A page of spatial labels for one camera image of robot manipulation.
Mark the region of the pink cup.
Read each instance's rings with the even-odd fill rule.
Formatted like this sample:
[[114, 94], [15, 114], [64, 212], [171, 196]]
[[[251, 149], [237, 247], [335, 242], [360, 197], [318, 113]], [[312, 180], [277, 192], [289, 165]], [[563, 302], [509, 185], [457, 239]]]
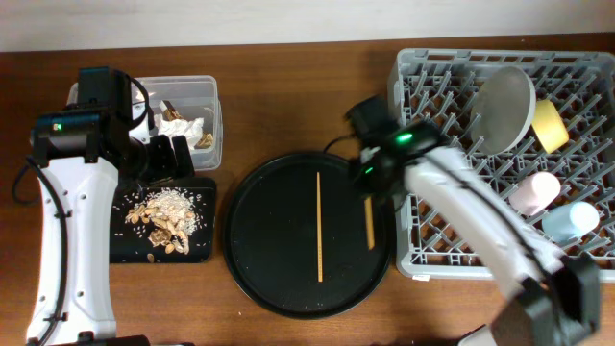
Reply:
[[508, 197], [515, 210], [526, 216], [533, 216], [543, 210], [560, 193], [561, 183], [549, 172], [537, 172], [527, 176]]

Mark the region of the grey plate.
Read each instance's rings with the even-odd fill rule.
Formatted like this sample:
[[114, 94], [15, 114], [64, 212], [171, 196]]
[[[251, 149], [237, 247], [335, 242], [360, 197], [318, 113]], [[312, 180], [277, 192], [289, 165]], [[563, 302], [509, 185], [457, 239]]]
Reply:
[[534, 118], [536, 92], [520, 67], [497, 70], [480, 87], [471, 111], [471, 139], [485, 155], [499, 155], [515, 147]]

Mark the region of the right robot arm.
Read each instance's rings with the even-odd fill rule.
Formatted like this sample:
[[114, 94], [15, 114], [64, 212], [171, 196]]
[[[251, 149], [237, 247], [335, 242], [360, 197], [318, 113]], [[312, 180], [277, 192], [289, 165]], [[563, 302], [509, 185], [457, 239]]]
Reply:
[[478, 254], [506, 298], [489, 324], [457, 345], [578, 345], [601, 326], [600, 269], [567, 256], [507, 205], [429, 122], [402, 126], [379, 96], [345, 115], [360, 148], [351, 177], [362, 192], [415, 194]]

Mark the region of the brown food wrapper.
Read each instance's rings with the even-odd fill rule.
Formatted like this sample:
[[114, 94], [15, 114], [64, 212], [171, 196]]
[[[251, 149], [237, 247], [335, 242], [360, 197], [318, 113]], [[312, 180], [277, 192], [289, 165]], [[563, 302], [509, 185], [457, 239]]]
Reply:
[[[174, 119], [185, 119], [185, 120], [188, 120], [188, 119], [184, 118], [179, 113], [179, 111], [167, 100], [163, 100], [163, 101], [160, 102], [160, 110], [161, 110], [160, 114], [163, 115], [163, 118], [165, 120], [174, 120]], [[213, 133], [206, 132], [204, 130], [204, 125], [203, 125], [203, 137], [196, 144], [196, 146], [195, 146], [195, 148], [193, 150], [196, 150], [196, 149], [208, 149], [214, 143]]]

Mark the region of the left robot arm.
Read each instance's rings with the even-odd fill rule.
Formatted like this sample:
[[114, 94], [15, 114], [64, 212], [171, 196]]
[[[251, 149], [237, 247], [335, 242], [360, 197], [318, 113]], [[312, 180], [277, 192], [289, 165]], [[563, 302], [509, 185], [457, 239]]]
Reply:
[[110, 67], [79, 72], [76, 102], [41, 116], [31, 131], [28, 166], [40, 183], [43, 214], [37, 302], [29, 345], [146, 345], [116, 334], [110, 292], [111, 208], [119, 184], [152, 185], [191, 177], [184, 137], [131, 137], [153, 127], [146, 107], [133, 115], [143, 85]]

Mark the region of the blue cup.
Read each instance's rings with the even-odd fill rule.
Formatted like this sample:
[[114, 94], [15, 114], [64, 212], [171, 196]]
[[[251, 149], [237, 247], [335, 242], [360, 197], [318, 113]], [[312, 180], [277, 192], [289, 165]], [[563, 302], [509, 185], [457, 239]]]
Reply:
[[597, 209], [586, 202], [574, 202], [551, 210], [542, 220], [543, 232], [555, 242], [583, 237], [600, 222]]

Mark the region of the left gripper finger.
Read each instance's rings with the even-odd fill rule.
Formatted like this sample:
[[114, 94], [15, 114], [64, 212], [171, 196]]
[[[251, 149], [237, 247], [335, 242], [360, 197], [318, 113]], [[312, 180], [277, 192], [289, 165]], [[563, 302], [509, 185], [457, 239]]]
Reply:
[[157, 182], [174, 177], [177, 170], [175, 152], [168, 136], [152, 136], [147, 144], [147, 181]]
[[172, 143], [177, 163], [176, 177], [193, 177], [195, 175], [195, 170], [186, 137], [174, 136], [172, 137]]

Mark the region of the wooden chopstick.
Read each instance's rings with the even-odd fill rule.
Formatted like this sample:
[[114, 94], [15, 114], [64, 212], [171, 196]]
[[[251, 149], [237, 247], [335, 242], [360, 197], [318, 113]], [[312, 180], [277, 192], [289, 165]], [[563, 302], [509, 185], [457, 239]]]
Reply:
[[372, 199], [367, 197], [364, 200], [365, 226], [368, 250], [371, 251], [375, 247], [375, 232], [374, 232], [374, 215]]
[[322, 194], [321, 175], [316, 172], [316, 233], [317, 233], [317, 279], [324, 282], [323, 274], [323, 237], [322, 237]]

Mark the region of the yellow bowl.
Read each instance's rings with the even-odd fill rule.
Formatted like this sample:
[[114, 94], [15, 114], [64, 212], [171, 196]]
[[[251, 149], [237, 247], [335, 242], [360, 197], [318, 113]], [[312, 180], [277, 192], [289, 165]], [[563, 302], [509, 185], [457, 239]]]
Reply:
[[547, 154], [556, 151], [569, 140], [563, 119], [549, 100], [536, 102], [531, 127]]

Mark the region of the white napkin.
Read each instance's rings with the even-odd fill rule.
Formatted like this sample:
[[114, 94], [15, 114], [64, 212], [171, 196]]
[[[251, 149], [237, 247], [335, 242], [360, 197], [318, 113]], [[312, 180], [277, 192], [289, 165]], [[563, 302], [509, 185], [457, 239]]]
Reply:
[[191, 150], [203, 137], [203, 118], [165, 120], [162, 114], [155, 114], [154, 122], [159, 135], [168, 137], [185, 136]]

